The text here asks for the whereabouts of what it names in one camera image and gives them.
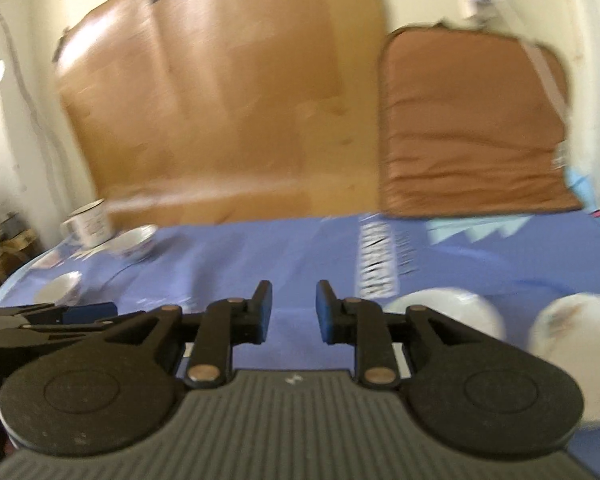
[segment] black circular disc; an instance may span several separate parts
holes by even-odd
[[[0,419],[20,446],[101,454],[141,440],[168,418],[176,382],[145,350],[79,346],[41,357],[4,382]]]
[[[564,371],[497,342],[436,348],[402,394],[420,425],[448,446],[504,460],[563,448],[584,408]]]

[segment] blue tablecloth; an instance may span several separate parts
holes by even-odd
[[[370,265],[368,255],[361,257],[361,227],[370,222],[388,233],[380,245],[390,248],[390,261],[382,266],[395,282],[393,297],[381,304],[423,288],[465,288],[497,307],[507,340],[524,348],[534,319],[553,300],[600,294],[600,225],[584,212],[570,212],[455,227],[372,216],[165,228],[144,262],[99,253],[30,269],[0,293],[0,306],[32,303],[40,287],[70,270],[84,275],[82,304],[113,301],[121,314],[165,303],[199,311],[220,298],[249,297],[260,280],[270,280],[267,341],[237,348],[235,367],[351,368],[351,348],[320,339],[315,285],[327,279],[339,297],[359,293]],[[600,429],[578,432],[570,451],[600,475]]]

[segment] brown cushion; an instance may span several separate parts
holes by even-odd
[[[564,71],[542,50],[560,91]],[[392,216],[581,207],[553,167],[565,128],[515,38],[405,28],[381,62],[381,203]]]

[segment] white mug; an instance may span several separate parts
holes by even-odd
[[[91,249],[113,238],[113,229],[107,216],[104,199],[96,200],[71,213],[69,219],[62,222],[60,232],[67,237],[71,232],[80,244]]]

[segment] white bowl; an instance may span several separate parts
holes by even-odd
[[[131,229],[109,241],[109,249],[124,258],[143,260],[154,248],[154,235],[157,230],[158,226],[152,224]]]
[[[600,296],[573,294],[536,318],[529,352],[562,368],[584,396],[583,426],[600,426]]]
[[[392,301],[385,312],[404,314],[411,305],[427,308],[455,319],[496,339],[506,338],[502,316],[485,300],[463,288],[426,288]]]
[[[35,295],[34,303],[53,303],[63,306],[75,306],[80,300],[80,281],[82,275],[77,270],[58,276],[43,286]]]

